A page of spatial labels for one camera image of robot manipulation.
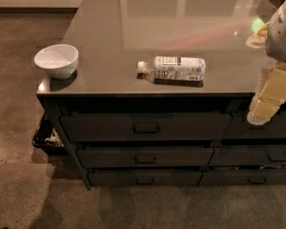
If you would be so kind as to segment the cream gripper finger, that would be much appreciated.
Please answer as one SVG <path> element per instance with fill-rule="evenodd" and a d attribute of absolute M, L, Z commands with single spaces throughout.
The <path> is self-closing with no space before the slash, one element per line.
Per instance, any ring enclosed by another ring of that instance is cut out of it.
<path fill-rule="evenodd" d="M 252 34 L 247 40 L 246 45 L 253 49 L 261 49 L 265 47 L 266 36 L 269 24 L 263 25 L 257 32 Z"/>
<path fill-rule="evenodd" d="M 271 69 L 263 68 L 256 83 L 247 121 L 256 126 L 264 125 L 285 102 L 286 63 L 276 63 Z"/>

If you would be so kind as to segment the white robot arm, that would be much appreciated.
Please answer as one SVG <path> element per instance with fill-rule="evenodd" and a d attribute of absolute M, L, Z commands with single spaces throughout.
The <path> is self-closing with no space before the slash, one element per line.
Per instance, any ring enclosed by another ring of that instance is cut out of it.
<path fill-rule="evenodd" d="M 261 70 L 247 114 L 247 121 L 259 126 L 270 121 L 286 102 L 286 0 L 270 21 L 247 39 L 246 45 L 264 49 L 276 60 L 273 68 Z"/>

